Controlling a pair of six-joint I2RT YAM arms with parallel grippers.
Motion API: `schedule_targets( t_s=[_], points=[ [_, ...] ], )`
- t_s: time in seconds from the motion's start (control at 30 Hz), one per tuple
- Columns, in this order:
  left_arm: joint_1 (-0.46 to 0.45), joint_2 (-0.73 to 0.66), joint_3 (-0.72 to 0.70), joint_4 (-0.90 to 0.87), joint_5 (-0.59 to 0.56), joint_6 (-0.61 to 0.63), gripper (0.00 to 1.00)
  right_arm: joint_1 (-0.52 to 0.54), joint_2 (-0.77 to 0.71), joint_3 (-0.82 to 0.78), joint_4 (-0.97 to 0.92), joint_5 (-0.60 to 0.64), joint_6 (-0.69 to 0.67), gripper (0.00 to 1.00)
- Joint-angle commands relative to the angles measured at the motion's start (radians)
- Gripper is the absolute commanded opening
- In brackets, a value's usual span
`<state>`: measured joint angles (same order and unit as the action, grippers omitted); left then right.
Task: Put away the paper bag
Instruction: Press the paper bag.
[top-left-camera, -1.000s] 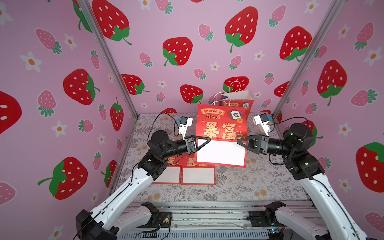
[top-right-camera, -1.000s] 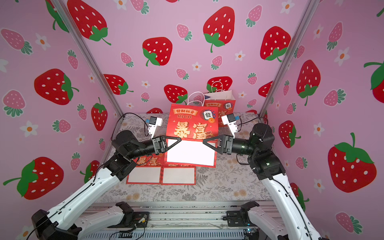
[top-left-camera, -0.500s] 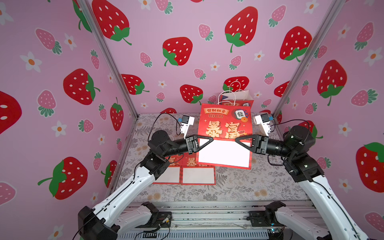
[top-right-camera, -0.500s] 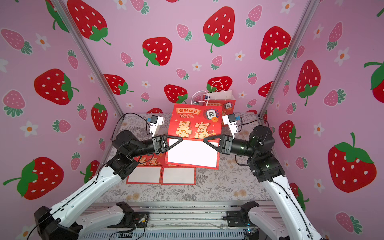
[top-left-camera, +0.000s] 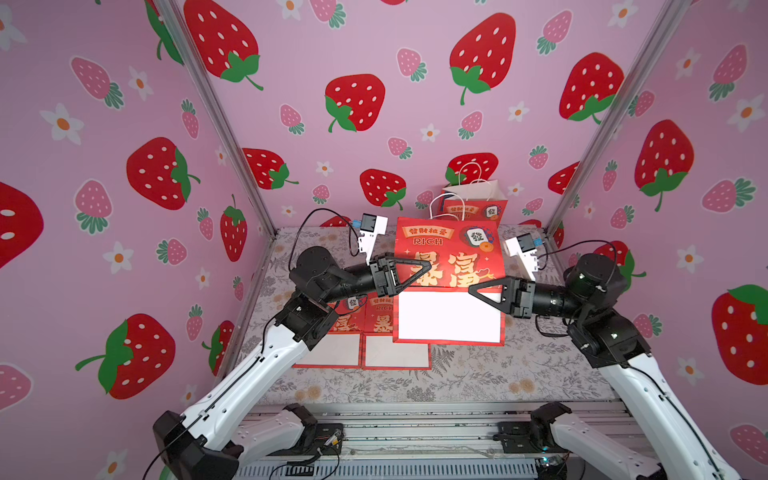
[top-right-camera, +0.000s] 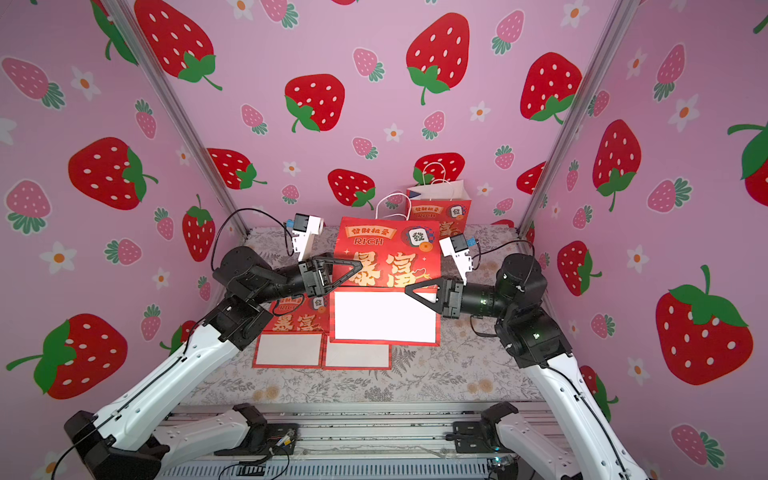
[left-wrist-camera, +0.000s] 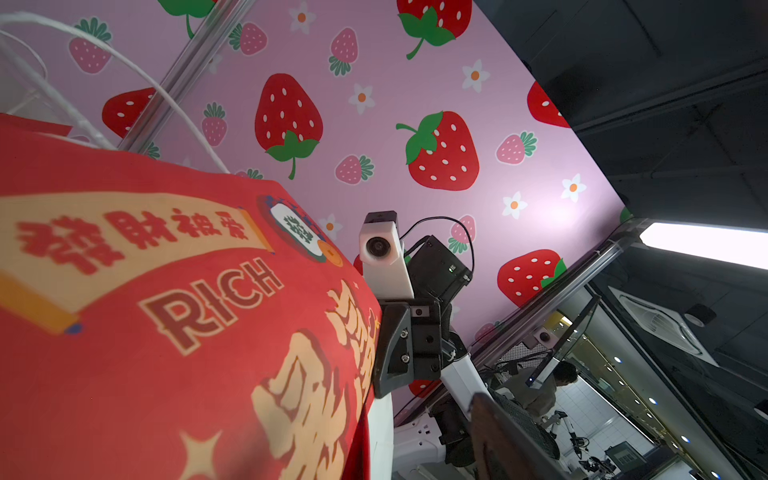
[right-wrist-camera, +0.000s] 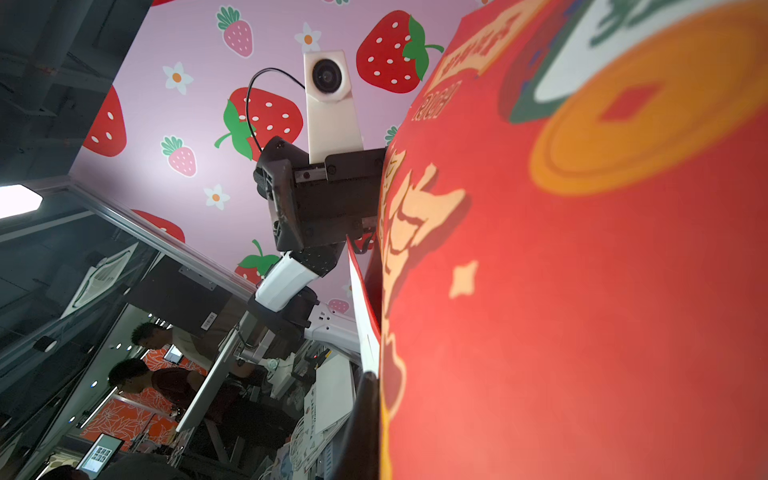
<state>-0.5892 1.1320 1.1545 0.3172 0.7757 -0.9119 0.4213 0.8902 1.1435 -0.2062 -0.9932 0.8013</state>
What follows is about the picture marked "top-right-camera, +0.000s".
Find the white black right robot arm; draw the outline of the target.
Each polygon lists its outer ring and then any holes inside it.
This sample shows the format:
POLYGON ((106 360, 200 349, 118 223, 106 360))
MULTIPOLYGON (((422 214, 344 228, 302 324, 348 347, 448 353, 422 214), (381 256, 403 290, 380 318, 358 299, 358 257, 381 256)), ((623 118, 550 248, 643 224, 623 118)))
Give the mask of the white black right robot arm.
POLYGON ((406 295, 444 319, 495 319, 491 338, 533 381, 570 448, 531 427, 509 402, 486 408, 472 430, 460 427, 450 439, 486 453, 514 453, 543 479, 645 478, 592 395, 565 334, 544 310, 546 289, 540 264, 523 253, 504 259, 493 285, 437 278, 406 287, 406 295))

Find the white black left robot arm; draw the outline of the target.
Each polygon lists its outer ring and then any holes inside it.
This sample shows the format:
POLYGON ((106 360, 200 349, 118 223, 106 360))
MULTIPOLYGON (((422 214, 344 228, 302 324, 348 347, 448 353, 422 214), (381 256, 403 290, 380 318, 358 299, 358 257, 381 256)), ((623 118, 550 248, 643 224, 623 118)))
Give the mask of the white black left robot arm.
POLYGON ((188 339, 142 381, 96 413, 64 425, 94 479, 154 479, 211 454, 264 454, 275 448, 267 421, 248 403, 181 427, 161 424, 210 373, 253 343, 272 321, 272 302, 325 297, 362 269, 358 260, 320 255, 272 269, 247 246, 230 250, 213 277, 226 294, 188 339))

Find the red paper gift bag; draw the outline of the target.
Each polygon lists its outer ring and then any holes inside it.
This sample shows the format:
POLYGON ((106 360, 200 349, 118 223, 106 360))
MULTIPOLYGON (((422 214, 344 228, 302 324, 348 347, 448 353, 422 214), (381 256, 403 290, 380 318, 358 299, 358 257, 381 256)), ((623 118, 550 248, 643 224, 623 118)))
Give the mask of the red paper gift bag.
POLYGON ((257 339, 253 368, 319 369, 330 331, 328 297, 274 301, 273 319, 257 339))

